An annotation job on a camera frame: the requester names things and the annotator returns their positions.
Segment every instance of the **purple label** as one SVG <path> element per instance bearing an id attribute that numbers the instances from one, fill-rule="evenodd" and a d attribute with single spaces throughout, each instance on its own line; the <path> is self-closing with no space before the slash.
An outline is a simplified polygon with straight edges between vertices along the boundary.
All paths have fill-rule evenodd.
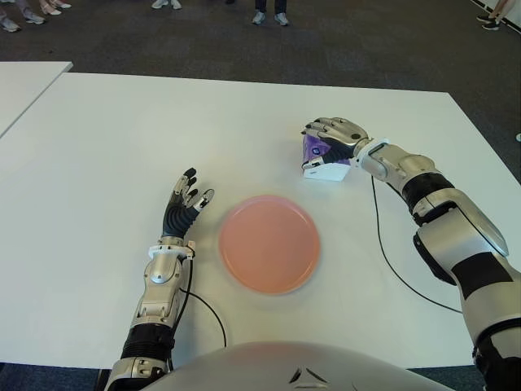
<path id="1" fill-rule="evenodd" d="M 304 161 L 314 159 L 315 157 L 322 156 L 328 152 L 331 147 L 321 141 L 319 138 L 306 134 L 303 141 L 304 146 Z M 342 165 L 350 165 L 349 160 L 339 160 L 337 163 Z"/>

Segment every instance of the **round plate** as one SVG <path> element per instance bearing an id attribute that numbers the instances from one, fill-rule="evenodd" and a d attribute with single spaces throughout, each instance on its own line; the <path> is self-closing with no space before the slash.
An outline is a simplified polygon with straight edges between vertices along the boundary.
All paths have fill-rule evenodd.
<path id="1" fill-rule="evenodd" d="M 275 195 L 242 202 L 219 236 L 230 273 L 258 292 L 280 294 L 300 287 L 318 264 L 320 241 L 311 217 Z"/>

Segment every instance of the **robot logo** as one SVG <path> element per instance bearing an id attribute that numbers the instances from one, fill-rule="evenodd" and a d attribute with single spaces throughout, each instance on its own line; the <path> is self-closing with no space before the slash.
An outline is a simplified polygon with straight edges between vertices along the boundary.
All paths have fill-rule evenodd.
<path id="1" fill-rule="evenodd" d="M 327 380 L 317 375 L 315 372 L 306 368 L 306 373 L 302 374 L 302 370 L 297 368 L 293 377 L 290 380 L 291 383 L 295 383 L 300 380 L 299 383 L 295 384 L 296 389 L 328 389 Z"/>

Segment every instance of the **purple and white box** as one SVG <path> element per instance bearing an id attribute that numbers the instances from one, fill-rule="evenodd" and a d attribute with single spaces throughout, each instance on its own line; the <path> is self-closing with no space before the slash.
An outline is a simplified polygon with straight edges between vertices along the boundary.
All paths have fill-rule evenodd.
<path id="1" fill-rule="evenodd" d="M 310 136 L 309 134 L 304 135 L 303 147 L 304 161 L 322 156 L 331 149 L 329 145 L 319 138 Z M 350 168 L 351 164 L 349 160 L 340 160 L 336 163 L 328 163 L 311 169 L 305 169 L 304 178 L 340 182 L 345 178 Z"/>

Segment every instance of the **second white table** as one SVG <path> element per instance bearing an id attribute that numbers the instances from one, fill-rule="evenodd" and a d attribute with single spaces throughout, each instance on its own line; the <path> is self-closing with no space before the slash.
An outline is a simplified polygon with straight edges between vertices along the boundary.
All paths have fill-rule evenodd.
<path id="1" fill-rule="evenodd" d="M 0 138 L 56 78 L 70 68 L 69 62 L 0 63 Z"/>

